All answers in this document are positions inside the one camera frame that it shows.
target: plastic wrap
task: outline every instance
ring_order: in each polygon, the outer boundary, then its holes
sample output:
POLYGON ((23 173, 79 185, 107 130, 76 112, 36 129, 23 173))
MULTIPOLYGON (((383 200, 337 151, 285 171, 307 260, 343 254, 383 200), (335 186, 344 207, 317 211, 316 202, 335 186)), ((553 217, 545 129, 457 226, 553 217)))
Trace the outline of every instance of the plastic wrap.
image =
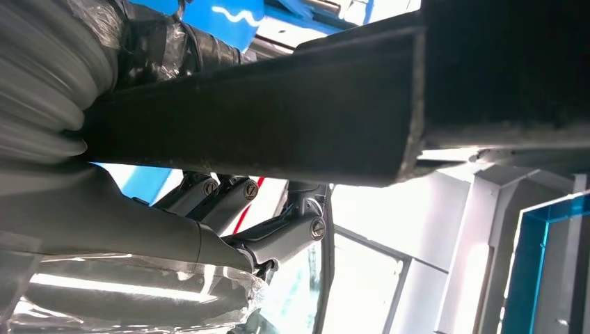
POLYGON ((0 301, 13 301, 0 306, 11 333, 229 330, 260 308, 267 288, 254 275, 228 267, 130 254, 0 250, 0 258, 0 280, 14 283, 0 286, 0 301))
POLYGON ((105 47, 119 49, 125 22, 117 7, 107 0, 67 0, 70 9, 105 47))
POLYGON ((242 53, 214 36, 141 5, 125 3, 127 25, 116 89, 245 63, 242 53))

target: blue panel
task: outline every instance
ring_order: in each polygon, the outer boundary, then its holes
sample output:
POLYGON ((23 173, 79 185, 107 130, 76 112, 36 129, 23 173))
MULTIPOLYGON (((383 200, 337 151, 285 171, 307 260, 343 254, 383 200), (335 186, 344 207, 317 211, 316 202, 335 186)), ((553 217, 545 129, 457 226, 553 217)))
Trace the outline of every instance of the blue panel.
MULTIPOLYGON (((131 0, 171 15, 177 0, 131 0)), ((264 18, 264 0, 195 0, 184 12, 183 21, 206 31, 225 43, 245 51, 264 18)))
POLYGON ((127 197, 153 204, 171 172, 169 168, 138 166, 121 191, 127 197))
POLYGON ((523 214, 502 321, 502 334, 534 332, 549 225, 588 214, 590 193, 576 197, 566 196, 563 200, 523 214))
POLYGON ((520 237, 514 252, 502 334, 532 333, 547 228, 547 223, 533 216, 524 216, 520 222, 520 237))

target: metal bracket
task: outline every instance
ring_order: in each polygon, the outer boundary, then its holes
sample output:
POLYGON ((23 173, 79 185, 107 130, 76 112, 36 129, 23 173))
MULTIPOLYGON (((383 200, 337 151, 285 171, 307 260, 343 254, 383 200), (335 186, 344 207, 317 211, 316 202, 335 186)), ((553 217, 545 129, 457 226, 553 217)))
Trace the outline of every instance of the metal bracket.
POLYGON ((279 269, 282 263, 324 238, 325 195, 326 186, 290 182, 287 203, 281 215, 224 237, 223 241, 248 252, 259 276, 265 277, 270 270, 279 269))

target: dark metal beam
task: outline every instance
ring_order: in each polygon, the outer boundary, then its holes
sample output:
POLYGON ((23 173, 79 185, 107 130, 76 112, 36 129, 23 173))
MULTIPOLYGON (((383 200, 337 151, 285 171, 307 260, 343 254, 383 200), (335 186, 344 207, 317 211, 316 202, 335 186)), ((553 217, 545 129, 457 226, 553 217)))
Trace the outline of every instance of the dark metal beam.
POLYGON ((415 176, 423 147, 590 148, 578 2, 430 0, 292 56, 118 92, 87 111, 86 158, 383 186, 415 176))
POLYGON ((86 111, 86 158, 391 184, 412 166, 406 155, 419 153, 410 125, 420 116, 413 92, 423 84, 414 77, 422 34, 391 31, 116 92, 86 111))

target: window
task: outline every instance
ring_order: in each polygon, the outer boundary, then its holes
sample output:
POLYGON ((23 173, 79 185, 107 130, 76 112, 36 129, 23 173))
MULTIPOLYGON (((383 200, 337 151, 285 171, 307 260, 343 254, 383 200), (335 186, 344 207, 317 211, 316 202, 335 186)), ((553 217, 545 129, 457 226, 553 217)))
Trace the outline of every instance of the window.
POLYGON ((321 243, 274 272, 262 308, 236 334, 311 334, 321 289, 321 243))

